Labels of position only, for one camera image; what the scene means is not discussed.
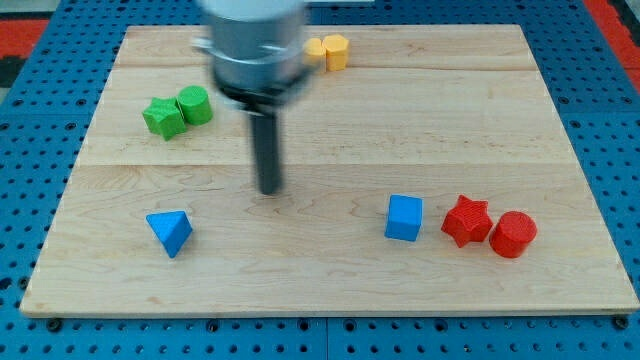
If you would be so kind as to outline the yellow block behind arm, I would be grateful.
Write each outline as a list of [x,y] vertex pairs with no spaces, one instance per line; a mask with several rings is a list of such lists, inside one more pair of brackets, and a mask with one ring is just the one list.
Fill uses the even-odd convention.
[[304,44],[304,64],[319,72],[326,71],[326,49],[320,38],[309,38]]

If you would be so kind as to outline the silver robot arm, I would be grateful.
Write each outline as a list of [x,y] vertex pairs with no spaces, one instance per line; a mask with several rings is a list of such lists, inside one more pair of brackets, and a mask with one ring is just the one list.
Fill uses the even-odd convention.
[[252,115],[277,113],[306,87],[318,63],[305,55],[302,0],[198,0],[208,26],[194,45],[210,56],[215,87]]

